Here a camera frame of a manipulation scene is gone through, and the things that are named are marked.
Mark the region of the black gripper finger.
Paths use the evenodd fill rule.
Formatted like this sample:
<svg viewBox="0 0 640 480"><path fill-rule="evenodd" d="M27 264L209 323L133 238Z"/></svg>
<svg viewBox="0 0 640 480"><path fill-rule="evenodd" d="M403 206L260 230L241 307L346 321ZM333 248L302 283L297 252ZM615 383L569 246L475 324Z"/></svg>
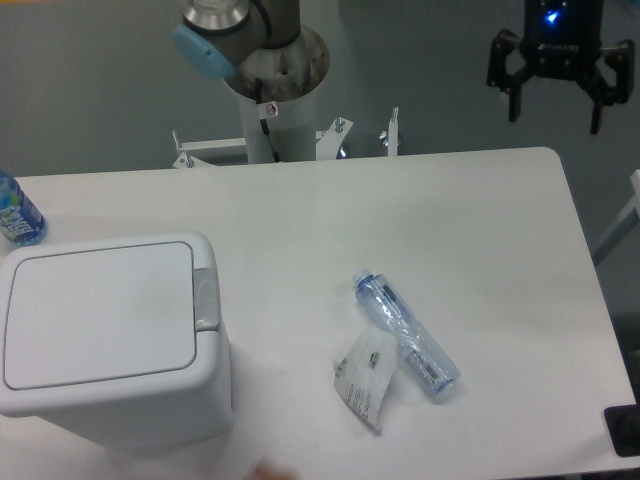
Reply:
<svg viewBox="0 0 640 480"><path fill-rule="evenodd" d="M588 83L587 93L593 100L590 133L597 134L603 119L605 107L628 102L635 80L635 42L630 39L616 43L614 46L601 47L598 60L615 74L615 83L609 84L603 77L599 67L595 65L594 76Z"/></svg>
<svg viewBox="0 0 640 480"><path fill-rule="evenodd" d="M524 59L524 65L514 74L507 72L507 59L518 51ZM521 113L522 86L536 73L536 45L527 39L518 37L510 30L501 30L492 40L486 84L498 88L508 96L509 121L518 120Z"/></svg>

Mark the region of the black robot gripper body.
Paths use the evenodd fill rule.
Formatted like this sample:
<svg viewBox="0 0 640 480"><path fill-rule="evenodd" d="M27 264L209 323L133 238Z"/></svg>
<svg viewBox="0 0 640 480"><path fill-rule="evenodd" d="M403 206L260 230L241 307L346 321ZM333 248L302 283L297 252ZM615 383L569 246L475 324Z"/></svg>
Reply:
<svg viewBox="0 0 640 480"><path fill-rule="evenodd" d="M518 50L540 77L571 80L600 58L602 1L527 1Z"/></svg>

